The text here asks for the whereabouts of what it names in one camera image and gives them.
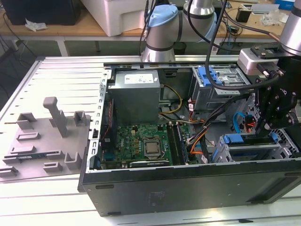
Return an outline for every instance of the metal table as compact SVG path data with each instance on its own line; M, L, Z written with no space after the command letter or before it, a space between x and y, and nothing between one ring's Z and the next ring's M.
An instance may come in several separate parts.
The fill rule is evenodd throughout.
M205 56L177 56L178 61L204 61ZM237 56L213 56L215 62ZM36 61L0 112L0 158L16 132L19 113L49 117L42 107L46 96L56 96L65 115L84 110L93 115L104 63L139 62L137 56L46 57ZM79 175L28 179L0 184L1 225L69 225L87 222L110 225L301 225L301 186L268 205L100 217L90 198L77 191Z

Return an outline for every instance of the gray 3d printed holder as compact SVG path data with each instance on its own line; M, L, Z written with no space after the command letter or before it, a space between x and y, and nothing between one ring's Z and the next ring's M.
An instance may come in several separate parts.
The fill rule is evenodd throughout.
M56 97L44 99L52 118L35 119L32 113L20 114L19 130L0 168L0 181L20 180L80 172L88 147L90 116L84 111L65 117L58 110Z

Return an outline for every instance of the green motherboard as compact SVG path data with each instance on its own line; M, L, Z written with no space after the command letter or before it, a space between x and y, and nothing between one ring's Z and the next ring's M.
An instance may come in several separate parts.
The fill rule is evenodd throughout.
M173 165L173 153L170 149L170 125L119 126L115 161L169 161ZM186 143L190 137L186 124L177 126L179 136Z

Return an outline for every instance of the plastic bag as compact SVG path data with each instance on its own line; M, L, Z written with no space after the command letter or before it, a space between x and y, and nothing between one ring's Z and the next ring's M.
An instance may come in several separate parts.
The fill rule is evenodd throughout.
M286 16L285 13L281 13L279 11L279 9L276 9L276 10L269 12L268 14L263 14L260 19L260 22L264 26L279 24L280 20L285 16Z
M25 24L25 27L27 27L28 29L36 32L37 30L45 30L47 29L47 26L45 23L34 23L34 22L31 22L27 19L26 20L26 24Z

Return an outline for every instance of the cpu socket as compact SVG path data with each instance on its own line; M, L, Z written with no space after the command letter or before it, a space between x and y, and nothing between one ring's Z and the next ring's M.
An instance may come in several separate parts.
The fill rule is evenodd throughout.
M144 156L149 159L156 159L161 156L161 147L159 139L144 140Z

